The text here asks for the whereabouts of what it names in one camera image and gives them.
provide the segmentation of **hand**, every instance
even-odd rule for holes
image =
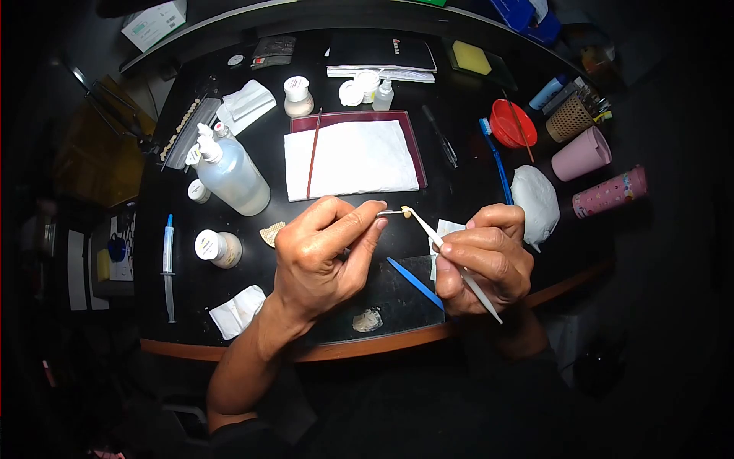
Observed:
[[[372,253],[388,219],[375,220],[384,201],[361,206],[324,196],[275,237],[279,320],[304,334],[316,318],[354,296],[367,282]],[[346,261],[336,258],[350,247]]]
[[[497,312],[528,294],[534,261],[523,248],[524,233],[523,208],[494,204],[479,210],[464,231],[443,237],[436,258],[436,293],[445,300],[447,313],[487,313],[456,265],[475,273],[474,279]]]

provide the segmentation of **pink cup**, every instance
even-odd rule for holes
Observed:
[[[635,166],[629,172],[591,187],[571,198],[576,217],[585,218],[621,206],[647,194],[644,167]]]
[[[599,128],[592,126],[553,155],[550,165],[562,181],[573,180],[611,162],[611,152]]]

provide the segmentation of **cardboard box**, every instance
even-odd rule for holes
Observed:
[[[169,1],[129,15],[123,22],[122,33],[146,52],[163,37],[186,22],[186,0]]]

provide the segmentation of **wooden paintbrush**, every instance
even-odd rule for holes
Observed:
[[[316,119],[316,132],[313,133],[313,150],[311,151],[311,166],[308,168],[308,188],[306,189],[306,199],[311,198],[311,174],[313,174],[313,158],[316,157],[316,141],[319,139],[319,126],[321,125],[321,111],[319,108],[319,117]]]
[[[505,93],[504,88],[502,89],[502,93],[505,96],[507,105],[509,105],[509,111],[512,112],[512,117],[515,119],[515,122],[517,123],[517,128],[520,129],[520,135],[523,136],[523,140],[525,141],[525,147],[528,149],[528,155],[530,155],[530,162],[535,162],[535,158],[533,158],[533,152],[530,151],[530,145],[528,145],[528,136],[525,135],[525,130],[523,129],[523,125],[520,124],[520,118],[517,117],[517,113],[515,113],[515,108],[512,106],[512,102],[509,101],[509,98],[507,97],[507,93]]]

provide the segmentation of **wooden table edge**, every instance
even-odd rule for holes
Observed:
[[[566,279],[565,281],[558,282],[546,289],[529,294],[525,298],[525,303],[530,307],[543,304],[546,301],[552,300],[553,298],[590,281],[613,266],[614,259],[602,261],[599,264]],[[376,336],[374,338],[361,339],[357,341],[320,344],[319,346],[308,349],[297,349],[292,355],[292,360],[296,362],[313,362],[386,353],[391,350],[404,349],[405,347],[418,346],[420,344],[426,344],[439,339],[448,338],[453,334],[453,324],[451,322],[445,322],[443,324],[430,325],[417,330],[395,333],[389,336]],[[168,343],[145,338],[140,339],[140,348],[145,352],[153,354],[214,362],[218,362],[227,349],[225,346]]]

